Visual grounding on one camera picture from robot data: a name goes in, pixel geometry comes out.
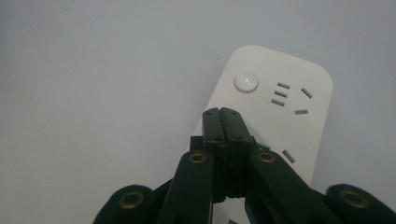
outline white button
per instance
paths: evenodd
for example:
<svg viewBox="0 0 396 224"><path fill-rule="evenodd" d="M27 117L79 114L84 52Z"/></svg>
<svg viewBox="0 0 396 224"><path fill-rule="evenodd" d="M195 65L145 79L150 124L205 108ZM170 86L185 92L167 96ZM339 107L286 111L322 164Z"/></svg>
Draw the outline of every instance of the white button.
<svg viewBox="0 0 396 224"><path fill-rule="evenodd" d="M241 72L235 77L235 87L237 90L248 93L253 92L259 85L259 79L251 72Z"/></svg>

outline socket hole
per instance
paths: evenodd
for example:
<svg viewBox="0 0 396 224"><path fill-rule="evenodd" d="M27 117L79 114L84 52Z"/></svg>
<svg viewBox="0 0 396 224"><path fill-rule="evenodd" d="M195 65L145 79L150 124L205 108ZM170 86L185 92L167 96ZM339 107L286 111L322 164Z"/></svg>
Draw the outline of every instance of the socket hole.
<svg viewBox="0 0 396 224"><path fill-rule="evenodd" d="M306 95L307 97L312 98L313 95L311 94L311 92L309 92L309 91L306 90L305 88L302 88L301 91L302 91L303 93L305 93L305 95Z"/></svg>
<svg viewBox="0 0 396 224"><path fill-rule="evenodd" d="M283 152L283 155L291 162L294 163L296 160L290 155L290 153L285 149Z"/></svg>
<svg viewBox="0 0 396 224"><path fill-rule="evenodd" d="M281 97L288 97L288 95L286 93L283 93L281 91L275 91L275 95L281 96Z"/></svg>
<svg viewBox="0 0 396 224"><path fill-rule="evenodd" d="M281 83L281 82L278 82L277 86L285 88L285 89L288 89L288 90L290 89L290 85L285 84L285 83Z"/></svg>
<svg viewBox="0 0 396 224"><path fill-rule="evenodd" d="M278 100L276 100L276 99L273 99L273 100L271 101L271 103L273 103L273 104L275 104L275 105L280 105L280 106L284 106L284 105L285 105L285 103L280 102L280 101L278 101Z"/></svg>
<svg viewBox="0 0 396 224"><path fill-rule="evenodd" d="M308 110L295 110L294 113L296 115L302 115L302 114L307 114Z"/></svg>

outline white table surface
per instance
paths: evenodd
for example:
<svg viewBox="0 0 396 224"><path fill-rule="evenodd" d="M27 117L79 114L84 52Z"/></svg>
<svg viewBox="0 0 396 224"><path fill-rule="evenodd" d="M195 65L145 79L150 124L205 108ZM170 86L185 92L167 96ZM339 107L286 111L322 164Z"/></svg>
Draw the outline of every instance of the white table surface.
<svg viewBox="0 0 396 224"><path fill-rule="evenodd" d="M0 1L0 223L92 223L171 178L231 53L324 67L314 189L396 209L396 1Z"/></svg>

